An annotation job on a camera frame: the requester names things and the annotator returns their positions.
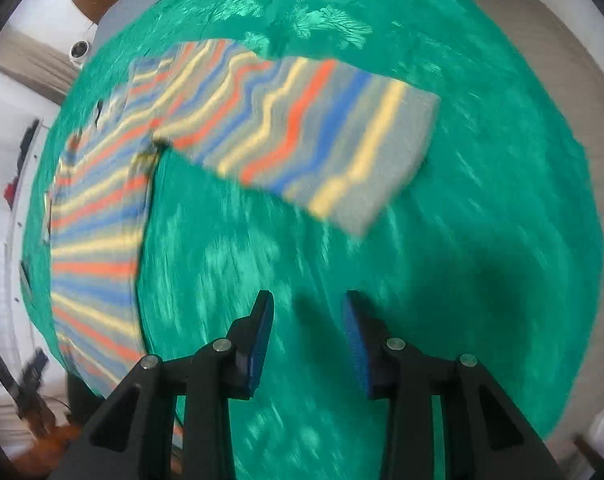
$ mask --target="metal screw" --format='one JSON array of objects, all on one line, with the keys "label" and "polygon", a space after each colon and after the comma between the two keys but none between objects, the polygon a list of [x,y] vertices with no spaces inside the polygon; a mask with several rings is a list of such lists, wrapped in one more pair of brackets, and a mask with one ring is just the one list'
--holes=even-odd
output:
[{"label": "metal screw", "polygon": [[386,340],[386,346],[391,350],[404,350],[406,343],[399,337],[390,337]]},{"label": "metal screw", "polygon": [[231,343],[226,337],[213,341],[213,350],[216,352],[226,352],[227,350],[231,349],[231,346],[233,346],[233,343]]},{"label": "metal screw", "polygon": [[475,365],[477,365],[477,357],[473,354],[462,354],[460,355],[460,362],[464,366],[473,368]]},{"label": "metal screw", "polygon": [[159,362],[160,359],[157,355],[147,355],[142,357],[140,364],[144,370],[150,370],[151,368],[155,368]]}]

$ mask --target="white wall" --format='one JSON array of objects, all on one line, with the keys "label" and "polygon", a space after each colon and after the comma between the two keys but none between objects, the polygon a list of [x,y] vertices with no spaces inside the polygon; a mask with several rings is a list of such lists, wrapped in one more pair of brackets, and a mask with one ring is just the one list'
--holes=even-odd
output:
[{"label": "white wall", "polygon": [[[26,128],[31,126],[35,118],[45,117],[46,122],[52,123],[58,110],[58,105],[0,73],[0,354],[14,376],[18,375],[25,361],[32,356],[35,346],[42,346],[45,351],[47,348],[43,338],[38,337],[37,330],[28,320],[19,292],[19,277],[15,279],[13,276],[14,269],[19,272],[22,237],[21,231],[18,237],[14,234],[16,218],[3,198],[3,191],[17,174],[19,144]],[[43,148],[48,128],[42,126],[40,131],[43,135],[37,139],[38,154]],[[30,187],[39,161],[39,158],[31,159],[32,157],[25,162],[20,179],[20,186],[28,189],[22,200],[19,218],[22,227],[25,225]],[[28,185],[23,186],[26,178],[29,180]],[[18,295],[19,303],[14,301]],[[42,390],[44,394],[64,395],[64,371],[59,364],[51,362],[44,378],[47,383]],[[8,393],[0,385],[0,444],[7,451],[13,452],[27,445],[31,436],[15,415],[11,404]]]},{"label": "white wall", "polygon": [[22,0],[8,23],[67,54],[78,40],[91,40],[96,27],[71,0]]},{"label": "white wall", "polygon": [[59,105],[33,92],[30,88],[26,88],[2,72],[0,72],[0,100],[14,105],[18,110],[31,116],[41,118],[42,123],[48,127],[53,124],[60,110]]}]

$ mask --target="blue stripe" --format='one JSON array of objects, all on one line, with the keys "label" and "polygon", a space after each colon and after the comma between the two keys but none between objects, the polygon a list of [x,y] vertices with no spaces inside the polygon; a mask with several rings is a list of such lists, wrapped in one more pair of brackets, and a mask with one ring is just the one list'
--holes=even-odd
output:
[{"label": "blue stripe", "polygon": [[145,209],[146,200],[132,203],[118,211],[111,212],[102,217],[95,218],[95,216],[88,216],[86,217],[86,221],[82,221],[82,219],[73,223],[72,229],[67,229],[63,232],[55,230],[54,235],[51,233],[51,245],[53,246],[53,249],[60,249],[57,245],[59,243],[79,241],[73,239],[80,238],[80,235],[86,233],[94,235],[95,231],[108,227],[109,225],[123,224],[123,222],[135,220],[144,213]]},{"label": "blue stripe", "polygon": [[80,362],[75,361],[75,368],[79,373],[82,381],[86,383],[93,392],[97,392],[102,397],[108,397],[113,391],[113,383],[103,375],[93,375],[88,373],[88,370]]},{"label": "blue stripe", "polygon": [[[92,326],[91,322],[86,322],[85,320],[82,320],[81,317],[77,317],[77,316],[73,315],[67,309],[65,309],[63,306],[60,306],[60,308],[68,316],[71,316],[73,319],[76,319],[78,322],[85,324],[87,326],[90,326],[91,328],[95,328],[94,326]],[[115,375],[115,376],[117,376],[117,373],[115,373],[114,370],[117,370],[118,368],[122,371],[126,370],[126,365],[124,365],[120,361],[120,357],[117,354],[104,353],[104,350],[106,350],[106,349],[97,348],[95,346],[96,344],[98,344],[97,341],[88,338],[88,336],[83,335],[83,333],[76,330],[74,327],[72,327],[70,324],[68,324],[64,319],[55,317],[54,315],[53,315],[53,317],[54,317],[54,324],[56,327],[56,332],[61,332],[62,334],[64,334],[67,338],[69,338],[73,342],[73,344],[75,346],[77,346],[80,350],[82,350],[82,352],[84,352],[86,355],[91,357],[93,359],[93,361],[96,361],[99,364],[101,364],[104,368],[106,368],[109,372],[113,373],[113,375]],[[123,346],[130,345],[129,338],[125,338],[123,340],[119,340],[119,339],[114,340],[112,337],[109,337],[106,335],[105,335],[105,337],[108,337],[109,339],[111,339],[114,342],[121,344]]]},{"label": "blue stripe", "polygon": [[[111,176],[111,174],[114,173],[114,171],[118,168],[130,166],[130,158],[132,155],[154,153],[156,150],[157,149],[153,146],[152,140],[150,140],[150,136],[143,136],[140,139],[130,140],[126,144],[118,147],[118,149],[115,150],[115,153],[112,153],[112,155],[108,156],[107,158],[103,158],[97,164],[90,167],[90,169],[82,175],[82,178],[79,181],[70,186],[60,187],[60,193],[56,194],[56,197],[65,196],[61,194],[61,192],[62,190],[66,190],[68,187],[72,187],[72,194],[77,195],[83,190],[88,189],[90,186],[98,184],[102,180]],[[72,173],[64,174],[64,178],[68,178],[69,176],[72,176]]]},{"label": "blue stripe", "polygon": [[96,142],[99,142],[104,137],[104,132],[108,133],[112,130],[114,124],[117,124],[124,114],[124,109],[126,107],[126,99],[127,93],[126,89],[117,89],[114,94],[108,100],[104,101],[104,111],[106,112],[106,107],[113,103],[113,111],[108,116],[108,121],[104,122],[102,118],[98,121],[99,127],[97,130],[93,132],[93,137],[91,137],[85,146],[82,148],[82,156],[85,155],[89,150],[93,149],[96,145]]},{"label": "blue stripe", "polygon": [[[85,285],[69,278],[51,276],[51,291],[60,292],[62,296],[70,300],[80,296],[93,298],[102,303],[122,307],[127,311],[130,311],[131,307],[136,304],[134,294],[130,290],[115,290],[101,286]],[[78,299],[78,302],[85,303],[81,299]]]},{"label": "blue stripe", "polygon": [[306,173],[317,172],[321,168],[324,161],[330,155],[335,139],[349,116],[351,109],[357,102],[360,92],[372,77],[372,74],[368,72],[357,71],[347,89],[332,104],[331,110],[324,117],[320,134],[318,135],[317,146],[310,160],[300,162],[284,173],[274,183],[270,184],[268,188],[273,193],[284,194],[285,189],[292,181]]},{"label": "blue stripe", "polygon": [[[122,123],[127,117],[137,113],[140,110],[143,110],[144,108],[148,108],[148,105],[152,105],[153,102],[155,102],[161,96],[163,91],[164,91],[164,88],[162,87],[160,90],[155,91],[151,94],[142,94],[143,97],[140,97],[139,99],[134,101],[132,104],[130,104],[130,103],[124,104],[124,106],[121,108],[121,110],[118,110],[117,112],[114,112],[113,114],[111,114],[111,117],[106,122],[106,124],[100,124],[99,129],[97,129],[96,131],[93,132],[91,139],[86,143],[85,146],[82,146],[82,153],[79,154],[80,155],[79,159],[83,158],[88,153],[90,153],[92,150],[94,150],[95,147],[102,140],[104,140],[107,136],[109,136],[112,132],[114,132],[115,128],[117,128],[119,126],[119,124]],[[149,116],[145,120],[141,120],[141,121],[148,122],[151,118],[152,117]],[[126,133],[126,131],[128,131],[128,130],[124,130],[123,132],[120,132],[120,135],[123,135],[124,133]]]},{"label": "blue stripe", "polygon": [[[53,211],[54,216],[53,219],[54,221],[58,221],[61,218],[65,218],[67,216],[70,216],[71,214],[75,214],[75,212],[80,211],[83,207],[86,207],[87,205],[92,205],[95,204],[97,202],[99,202],[100,200],[104,200],[106,198],[108,198],[109,196],[121,192],[122,196],[120,197],[120,199],[118,200],[118,202],[120,204],[122,204],[124,202],[136,202],[136,201],[142,201],[143,199],[140,198],[140,194],[142,193],[142,189],[128,189],[126,191],[124,191],[124,186],[127,186],[128,183],[130,183],[132,180],[134,180],[134,178],[132,178],[130,175],[128,175],[124,180],[122,180],[121,182],[117,183],[117,184],[113,184],[113,186],[111,188],[109,188],[109,190],[106,190],[104,192],[102,192],[97,198],[93,198],[90,199],[88,201],[86,201],[83,205],[78,206],[77,208],[75,208],[71,213],[63,213],[63,214],[59,214],[57,212],[57,209],[55,211]],[[79,193],[82,190],[78,190],[77,192],[74,191],[74,185],[71,184],[70,186],[65,186],[63,189],[60,190],[60,192],[58,192],[53,200],[53,204],[57,205],[57,204],[63,204],[63,203],[67,203],[69,202],[69,200],[73,200],[75,199],[75,197],[79,196]],[[111,204],[110,206],[108,206],[109,209],[111,210],[115,210],[115,207],[117,206],[117,203]],[[78,224],[79,222],[81,222],[84,218],[95,218],[100,216],[101,214],[103,214],[104,211],[104,207],[100,208],[99,210],[95,210],[89,214],[84,214],[84,215],[80,215],[80,217],[77,220],[71,221],[70,224]],[[61,230],[61,229],[65,229],[68,228],[70,224],[66,224],[61,225],[56,227],[56,230]]]},{"label": "blue stripe", "polygon": [[[200,42],[197,45],[197,47],[195,48],[195,50],[192,52],[191,56],[193,56],[196,52],[200,51],[201,48],[203,48],[203,45],[205,43],[206,43],[205,41]],[[181,50],[181,46],[173,47],[172,49],[168,50],[166,52],[166,54],[164,54],[164,56],[152,58],[151,60],[153,61],[153,63],[151,63],[148,67],[146,67],[146,68],[144,66],[136,67],[134,69],[134,73],[133,73],[132,77],[135,77],[136,75],[138,75],[138,72],[148,72],[152,68],[157,68],[157,66],[159,65],[160,62],[172,57],[173,62],[166,65],[166,67],[163,67],[162,71],[153,77],[156,77],[159,74],[168,72],[174,66],[180,50]],[[136,83],[135,85],[131,85],[131,89],[137,88],[138,86],[141,86],[141,85],[148,84],[148,82],[149,82],[149,80],[146,80],[143,82]],[[121,110],[119,113],[111,114],[111,117],[108,120],[108,122],[106,124],[101,125],[100,132],[110,133],[110,131],[112,131],[114,129],[114,127],[117,125],[117,123],[121,122],[124,118],[128,117],[130,114],[137,113],[138,111],[142,110],[143,108],[146,108],[147,107],[146,105],[152,104],[153,102],[155,102],[162,95],[164,90],[165,90],[165,85],[161,85],[161,82],[160,82],[160,84],[158,86],[153,87],[149,91],[150,93],[143,92],[143,93],[139,94],[140,96],[138,98],[134,98],[133,100],[129,101],[129,99],[131,99],[131,97],[132,97],[132,95],[130,94],[130,89],[125,88],[124,86],[117,88],[116,91],[124,91],[124,98],[126,99],[126,102],[121,107]],[[88,145],[88,149],[92,149],[95,145],[96,145],[96,143],[92,143],[92,144]]]},{"label": "blue stripe", "polygon": [[240,124],[242,124],[244,121],[246,121],[246,120],[248,120],[248,118],[250,118],[251,113],[253,111],[252,94],[253,94],[253,91],[255,90],[255,87],[258,84],[268,83],[268,82],[272,81],[273,79],[275,79],[275,77],[277,76],[277,72],[279,71],[279,67],[281,65],[282,65],[282,62],[280,60],[280,61],[274,63],[274,65],[272,66],[270,71],[264,72],[261,75],[258,75],[255,78],[248,81],[248,83],[246,83],[246,86],[244,89],[244,108],[243,108],[243,110],[240,112],[240,114],[238,114],[234,118],[234,120],[232,120],[230,123],[228,123],[226,125],[226,127],[222,130],[222,132],[219,135],[217,135],[208,144],[208,146],[202,150],[201,153],[199,153],[194,159],[192,159],[193,162],[195,162],[196,164],[201,164],[202,161],[205,158],[207,158],[208,155],[210,155],[214,150],[217,149],[217,147],[221,143],[224,142],[224,140],[226,140],[228,137],[231,136],[231,134],[235,131],[235,129],[238,126],[240,126]]},{"label": "blue stripe", "polygon": [[179,114],[180,112],[183,112],[183,111],[191,112],[191,110],[189,108],[192,108],[197,103],[197,101],[201,98],[201,96],[207,90],[208,85],[210,85],[211,82],[214,81],[214,79],[216,79],[220,75],[220,73],[222,72],[222,70],[224,70],[224,68],[227,68],[228,62],[229,62],[229,56],[240,46],[241,45],[234,42],[226,47],[226,50],[224,50],[224,54],[223,54],[222,58],[220,59],[220,61],[217,63],[216,67],[213,69],[213,71],[209,75],[207,75],[204,78],[204,80],[197,87],[197,92],[195,92],[195,95],[193,95],[188,101],[184,101],[179,106],[179,108],[175,111],[176,116],[177,116],[177,114]]},{"label": "blue stripe", "polygon": [[158,65],[165,59],[168,59],[169,57],[175,58],[179,54],[181,48],[182,44],[176,44],[164,52],[164,54],[161,56],[140,57],[136,59],[133,61],[133,66],[131,67],[131,69],[134,70],[133,75],[137,75],[137,72],[149,72],[149,70],[157,68]]}]

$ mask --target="orange stripe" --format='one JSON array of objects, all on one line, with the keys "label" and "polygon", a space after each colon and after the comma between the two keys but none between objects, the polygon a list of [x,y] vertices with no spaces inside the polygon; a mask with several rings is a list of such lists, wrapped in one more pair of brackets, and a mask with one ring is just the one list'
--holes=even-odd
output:
[{"label": "orange stripe", "polygon": [[178,97],[175,99],[175,101],[172,102],[171,106],[169,106],[169,109],[166,111],[166,117],[173,115],[173,113],[175,113],[175,110],[177,110],[181,104],[184,102],[184,94],[181,93],[178,95]]},{"label": "orange stripe", "polygon": [[178,70],[180,70],[182,68],[182,65],[184,65],[184,62],[186,60],[186,56],[188,56],[188,54],[191,52],[191,50],[193,50],[193,43],[187,44],[186,48],[184,49],[184,52],[182,52],[182,55],[179,56],[178,61],[174,65],[172,65],[168,70],[166,70],[166,72],[162,72],[161,74],[156,75],[153,78],[153,80],[149,81],[148,83],[143,83],[140,86],[131,88],[130,94],[135,95],[135,94],[139,94],[140,92],[149,90],[149,89],[153,88],[160,81],[164,81],[169,76],[174,75]]},{"label": "orange stripe", "polygon": [[217,111],[207,121],[207,123],[202,126],[197,132],[184,137],[179,137],[179,139],[176,139],[173,142],[173,146],[178,150],[182,150],[204,139],[208,135],[210,130],[219,122],[219,120],[224,117],[237,104],[237,101],[240,100],[241,88],[239,83],[242,77],[248,72],[261,70],[270,65],[272,65],[272,61],[263,61],[262,63],[259,63],[257,65],[246,65],[240,68],[237,71],[237,74],[235,74],[235,77],[233,78],[233,85],[235,87],[233,89],[233,94],[231,95],[231,97],[228,98],[226,102],[217,109]]},{"label": "orange stripe", "polygon": [[220,56],[222,55],[222,52],[224,51],[225,47],[226,40],[220,40],[217,44],[215,52],[213,53],[213,57],[211,57],[211,60],[208,62],[207,68],[211,68],[215,63],[217,63],[217,60],[220,59]]},{"label": "orange stripe", "polygon": [[86,173],[91,167],[95,166],[98,162],[101,162],[103,159],[109,157],[117,151],[123,144],[127,143],[129,140],[133,140],[137,137],[141,137],[142,134],[145,134],[149,128],[157,128],[162,124],[163,118],[155,118],[150,120],[147,123],[141,124],[131,130],[128,130],[124,135],[119,137],[113,144],[109,147],[105,148],[98,155],[93,158],[90,162],[84,164],[79,170],[73,171],[71,176],[60,177],[58,179],[58,186],[70,186],[74,184],[75,181],[79,180],[79,178]]},{"label": "orange stripe", "polygon": [[72,361],[74,361],[74,362],[78,361],[78,360],[82,361],[82,368],[84,368],[88,373],[90,373],[91,375],[103,377],[109,383],[113,382],[111,380],[111,378],[107,377],[106,374],[102,370],[100,370],[93,363],[88,361],[88,359],[86,359],[86,357],[84,357],[81,354],[78,354],[77,352],[74,352],[74,348],[71,345],[69,345],[68,343],[61,343],[61,342],[59,342],[58,344],[59,344],[60,350],[62,352],[65,352],[66,354],[69,354],[69,357],[72,359]]},{"label": "orange stripe", "polygon": [[137,272],[137,262],[57,262],[53,264],[53,272],[89,274],[104,278],[126,278]]},{"label": "orange stripe", "polygon": [[313,75],[313,78],[306,86],[306,89],[304,89],[304,93],[291,107],[291,112],[288,116],[286,137],[274,150],[248,164],[242,173],[240,173],[240,182],[244,186],[248,186],[258,173],[267,170],[282,160],[286,160],[288,156],[293,153],[300,137],[300,127],[302,125],[302,119],[304,119],[304,114],[317,97],[317,94],[319,94],[324,85],[326,85],[336,64],[336,60],[329,59],[320,65]]},{"label": "orange stripe", "polygon": [[94,213],[95,211],[99,211],[109,205],[113,205],[114,203],[119,202],[128,192],[135,191],[141,187],[145,187],[148,183],[148,178],[145,174],[137,175],[133,180],[129,180],[124,184],[120,189],[115,190],[109,195],[100,198],[97,202],[93,202],[91,204],[85,205],[84,207],[78,209],[77,211],[67,215],[62,216],[61,218],[57,218],[51,221],[51,228],[59,228],[68,224],[72,224],[73,222],[79,220],[83,216],[86,216],[90,213]]},{"label": "orange stripe", "polygon": [[58,306],[53,307],[53,312],[56,316],[64,319],[73,328],[82,332],[83,335],[88,336],[89,338],[93,339],[93,341],[96,341],[102,346],[114,351],[120,357],[135,363],[142,358],[142,354],[140,354],[140,352],[115,343],[113,340],[97,332],[97,330],[93,329],[92,327],[89,327],[88,325],[77,321],[74,317],[69,316]]},{"label": "orange stripe", "polygon": [[77,146],[79,146],[81,137],[79,134],[72,134],[72,136],[70,137],[69,141],[68,141],[68,149],[69,150],[75,150],[77,149]]}]

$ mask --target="cable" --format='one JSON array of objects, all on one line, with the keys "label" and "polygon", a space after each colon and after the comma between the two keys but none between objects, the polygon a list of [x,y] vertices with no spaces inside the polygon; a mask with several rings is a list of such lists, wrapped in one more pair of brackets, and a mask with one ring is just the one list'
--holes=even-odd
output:
[{"label": "cable", "polygon": [[68,404],[66,404],[63,400],[57,399],[56,397],[42,397],[42,399],[44,399],[44,400],[56,400],[60,404],[63,404],[64,406],[66,406],[66,409],[70,412],[70,406]]},{"label": "cable", "polygon": [[[66,409],[70,411],[69,405],[66,404],[63,400],[57,399],[56,397],[48,397],[48,396],[44,396],[44,397],[42,397],[42,399],[44,399],[44,400],[56,400],[60,404],[63,404],[64,406],[66,406]],[[0,408],[13,408],[14,406],[15,406],[14,402],[6,402],[5,404],[0,404]]]}]

